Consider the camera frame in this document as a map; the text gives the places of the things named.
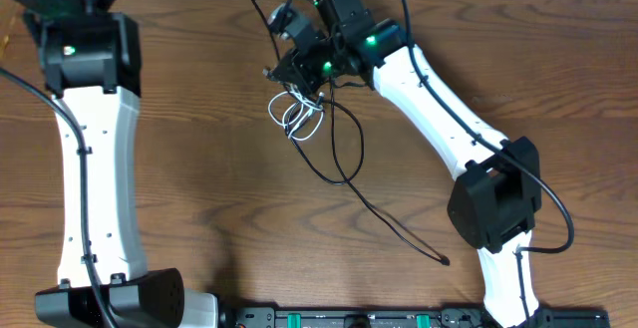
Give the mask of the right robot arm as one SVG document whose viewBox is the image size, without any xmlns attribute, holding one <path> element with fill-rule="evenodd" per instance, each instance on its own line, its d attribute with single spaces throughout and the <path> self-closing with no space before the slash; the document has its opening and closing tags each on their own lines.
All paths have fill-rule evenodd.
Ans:
<svg viewBox="0 0 638 328">
<path fill-rule="evenodd" d="M 309 96 L 339 76 L 359 76 L 398 108 L 455 183 L 447 212 L 478 252 L 487 314 L 499 327 L 541 326 L 526 251 L 541 206 L 534 144 L 511 141 L 474 114 L 409 41 L 405 26 L 375 21 L 361 0 L 312 2 L 323 29 L 288 2 L 267 18 L 270 33 L 293 42 L 269 79 Z"/>
</svg>

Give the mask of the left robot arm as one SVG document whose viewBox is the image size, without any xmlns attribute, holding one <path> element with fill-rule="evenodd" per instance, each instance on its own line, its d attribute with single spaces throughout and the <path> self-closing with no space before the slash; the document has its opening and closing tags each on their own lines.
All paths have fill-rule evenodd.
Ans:
<svg viewBox="0 0 638 328">
<path fill-rule="evenodd" d="M 138 23 L 116 0 L 15 0 L 37 47 L 63 155 L 64 243 L 53 288 L 35 296 L 53 327 L 217 328 L 217 298 L 151 270 L 136 210 L 141 101 Z"/>
</svg>

